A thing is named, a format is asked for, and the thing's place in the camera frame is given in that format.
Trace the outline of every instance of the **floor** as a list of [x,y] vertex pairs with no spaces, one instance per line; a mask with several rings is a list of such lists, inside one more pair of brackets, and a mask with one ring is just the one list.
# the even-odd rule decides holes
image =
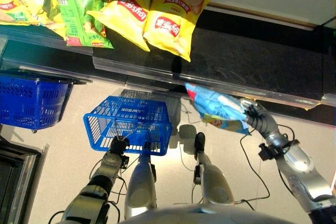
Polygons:
[[[103,152],[90,148],[82,117],[109,95],[119,95],[123,89],[132,88],[118,86],[106,82],[95,81],[87,85],[74,86],[62,120],[55,126],[37,131],[4,125],[1,132],[6,139],[21,145],[34,147],[43,152],[43,166],[36,179],[35,197],[31,198],[32,209],[27,216],[29,223],[47,223],[53,213],[64,210],[87,184],[89,173],[93,165],[103,156]],[[225,174],[236,200],[255,198],[266,194],[260,180],[249,168],[244,153],[240,147],[241,134],[232,133],[206,125],[199,121],[197,112],[188,100],[181,99],[182,112],[180,125],[193,125],[198,132],[206,135],[205,152]],[[303,120],[275,116],[280,124],[292,127],[301,147],[313,158],[317,170],[329,182],[332,182],[336,164],[335,129],[330,126],[311,123]],[[290,132],[283,128],[283,133]],[[172,143],[180,140],[172,137]],[[192,139],[184,139],[184,145],[171,146],[165,156],[153,156],[157,173],[156,196],[158,207],[172,204],[191,203],[193,186],[193,169],[195,160],[191,155]],[[310,223],[308,215],[301,209],[297,201],[287,192],[282,184],[275,161],[262,162],[257,155],[258,145],[262,142],[259,133],[253,133],[243,140],[244,147],[252,166],[264,179],[271,196],[268,199],[252,201],[252,206],[259,212],[280,217],[294,223]],[[180,157],[180,148],[186,169]],[[130,163],[137,158],[129,154]],[[128,181],[132,167],[123,173]],[[113,190],[119,191],[121,183],[118,181]],[[201,198],[200,188],[196,186],[194,202]],[[118,204],[123,216],[124,196]],[[237,207],[248,208],[245,204]],[[55,217],[53,223],[60,220]],[[117,213],[111,208],[108,223],[116,223]]]

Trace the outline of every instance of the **robotic hand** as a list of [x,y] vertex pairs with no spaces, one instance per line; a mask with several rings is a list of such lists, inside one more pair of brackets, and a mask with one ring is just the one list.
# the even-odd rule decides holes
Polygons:
[[261,159],[276,160],[294,197],[313,223],[336,223],[336,198],[311,158],[299,147],[299,141],[289,141],[284,137],[274,118],[259,103],[245,98],[240,102],[246,111],[246,122],[263,136],[268,145],[259,146]]
[[58,224],[105,224],[109,204],[108,198],[121,168],[126,168],[129,158],[123,155],[129,145],[127,139],[114,137],[110,149],[102,158],[100,167],[90,178],[77,197],[65,210]]

